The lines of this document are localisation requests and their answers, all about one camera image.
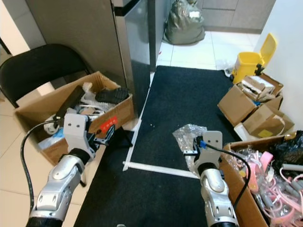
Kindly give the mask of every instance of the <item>gray garbage bag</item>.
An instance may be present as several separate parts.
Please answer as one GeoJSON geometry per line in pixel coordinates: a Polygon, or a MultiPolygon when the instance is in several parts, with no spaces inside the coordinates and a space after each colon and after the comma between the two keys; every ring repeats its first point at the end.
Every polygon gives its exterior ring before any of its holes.
{"type": "Polygon", "coordinates": [[[195,3],[196,0],[176,0],[172,4],[165,27],[165,41],[171,44],[192,44],[204,39],[204,18],[195,3]]]}

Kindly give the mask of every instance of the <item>black cable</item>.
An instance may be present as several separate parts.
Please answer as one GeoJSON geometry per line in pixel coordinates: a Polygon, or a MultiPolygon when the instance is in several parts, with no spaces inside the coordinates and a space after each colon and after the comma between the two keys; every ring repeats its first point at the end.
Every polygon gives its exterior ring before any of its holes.
{"type": "Polygon", "coordinates": [[[30,199],[30,209],[29,209],[29,213],[32,211],[33,207],[34,207],[34,190],[33,190],[33,185],[32,185],[32,181],[30,179],[30,175],[28,172],[28,168],[27,165],[25,163],[25,158],[24,158],[24,145],[25,142],[27,140],[27,138],[30,136],[30,134],[38,127],[45,125],[45,124],[49,124],[49,123],[54,123],[57,122],[58,120],[52,120],[52,121],[46,121],[43,123],[40,123],[38,125],[36,125],[35,127],[33,127],[31,130],[29,130],[27,132],[27,134],[25,135],[25,137],[22,140],[21,143],[21,147],[20,147],[20,157],[21,157],[21,162],[22,162],[22,166],[25,172],[25,176],[27,177],[27,184],[28,184],[28,190],[29,190],[29,199],[30,199]]]}
{"type": "Polygon", "coordinates": [[[234,203],[234,205],[233,205],[234,210],[236,210],[237,205],[238,205],[238,203],[239,203],[239,200],[241,199],[241,196],[242,196],[243,193],[245,192],[245,189],[247,188],[248,183],[249,183],[249,181],[250,181],[250,175],[251,175],[250,166],[249,166],[249,164],[247,163],[247,161],[245,161],[243,158],[241,158],[240,156],[238,156],[238,155],[236,155],[236,154],[234,154],[234,153],[232,153],[232,152],[229,152],[229,151],[226,151],[226,150],[222,150],[222,149],[218,149],[218,148],[216,148],[216,147],[214,147],[214,146],[212,146],[212,145],[209,145],[209,144],[206,144],[206,146],[209,147],[209,148],[211,148],[211,149],[214,149],[214,150],[216,150],[216,151],[220,151],[220,152],[222,152],[222,153],[225,153],[225,154],[228,154],[228,155],[231,155],[231,156],[234,156],[234,157],[240,159],[240,160],[246,165],[246,167],[247,167],[247,169],[248,169],[248,175],[247,175],[247,179],[246,179],[246,181],[245,181],[245,184],[244,184],[242,190],[240,191],[240,193],[239,193],[239,195],[238,195],[238,197],[237,197],[237,199],[236,199],[236,201],[235,201],[235,203],[234,203]]]}

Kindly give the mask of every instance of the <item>red label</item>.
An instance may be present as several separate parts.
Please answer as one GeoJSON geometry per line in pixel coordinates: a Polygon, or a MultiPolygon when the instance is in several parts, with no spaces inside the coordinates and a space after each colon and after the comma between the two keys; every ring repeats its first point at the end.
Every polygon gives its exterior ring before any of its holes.
{"type": "Polygon", "coordinates": [[[103,133],[106,133],[107,130],[109,129],[109,127],[112,126],[113,124],[118,124],[117,116],[110,118],[109,120],[104,122],[102,125],[100,125],[100,129],[102,130],[103,133]]]}

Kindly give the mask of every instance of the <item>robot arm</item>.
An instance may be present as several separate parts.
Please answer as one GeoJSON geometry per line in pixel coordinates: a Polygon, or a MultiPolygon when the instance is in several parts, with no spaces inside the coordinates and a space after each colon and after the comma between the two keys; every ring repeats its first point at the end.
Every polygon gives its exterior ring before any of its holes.
{"type": "Polygon", "coordinates": [[[63,133],[69,154],[63,156],[49,173],[26,227],[62,226],[72,193],[80,183],[85,165],[95,158],[101,144],[109,144],[115,132],[115,125],[112,125],[105,139],[97,139],[95,134],[88,133],[89,125],[90,120],[85,115],[65,115],[63,133]]]}
{"type": "Polygon", "coordinates": [[[209,145],[222,149],[222,133],[207,131],[203,141],[194,140],[194,151],[184,155],[196,156],[194,162],[195,173],[200,176],[201,194],[205,202],[205,215],[209,227],[238,227],[239,223],[228,197],[228,186],[222,179],[219,171],[219,158],[221,153],[203,146],[209,145]]]}

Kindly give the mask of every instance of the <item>black floor mat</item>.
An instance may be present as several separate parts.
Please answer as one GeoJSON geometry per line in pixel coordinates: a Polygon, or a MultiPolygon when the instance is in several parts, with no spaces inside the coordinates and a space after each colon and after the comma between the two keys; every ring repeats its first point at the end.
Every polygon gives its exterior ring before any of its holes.
{"type": "Polygon", "coordinates": [[[172,133],[189,123],[240,140],[217,107],[230,87],[223,71],[158,66],[131,161],[187,170],[172,133]]]}
{"type": "MultiPolygon", "coordinates": [[[[143,113],[133,162],[187,170],[172,133],[187,123],[219,130],[224,142],[239,138],[217,108],[231,87],[223,72],[157,68],[143,113]]],[[[128,169],[127,142],[118,132],[106,149],[76,227],[206,227],[197,179],[128,169]]]]}

